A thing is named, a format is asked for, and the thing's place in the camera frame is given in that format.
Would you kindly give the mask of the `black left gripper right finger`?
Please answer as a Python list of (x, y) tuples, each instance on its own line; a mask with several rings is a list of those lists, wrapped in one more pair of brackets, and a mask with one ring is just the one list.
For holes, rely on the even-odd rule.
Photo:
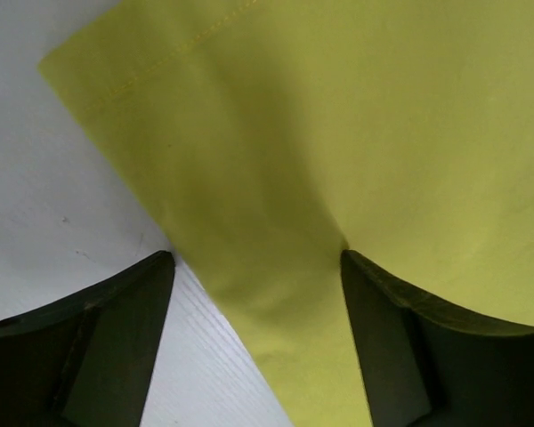
[(456, 305), (353, 250), (340, 264), (375, 426), (534, 426), (534, 326)]

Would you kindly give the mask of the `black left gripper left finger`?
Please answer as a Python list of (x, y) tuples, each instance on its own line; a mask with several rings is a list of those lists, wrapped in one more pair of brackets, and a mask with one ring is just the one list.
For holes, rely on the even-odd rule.
[(138, 426), (173, 289), (156, 252), (0, 321), (0, 426)]

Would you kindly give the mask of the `yellow-green trousers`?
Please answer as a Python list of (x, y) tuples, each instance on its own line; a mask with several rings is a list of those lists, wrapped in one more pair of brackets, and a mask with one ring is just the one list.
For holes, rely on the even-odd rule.
[(534, 1), (124, 1), (44, 79), (297, 426), (366, 426), (339, 256), (534, 326)]

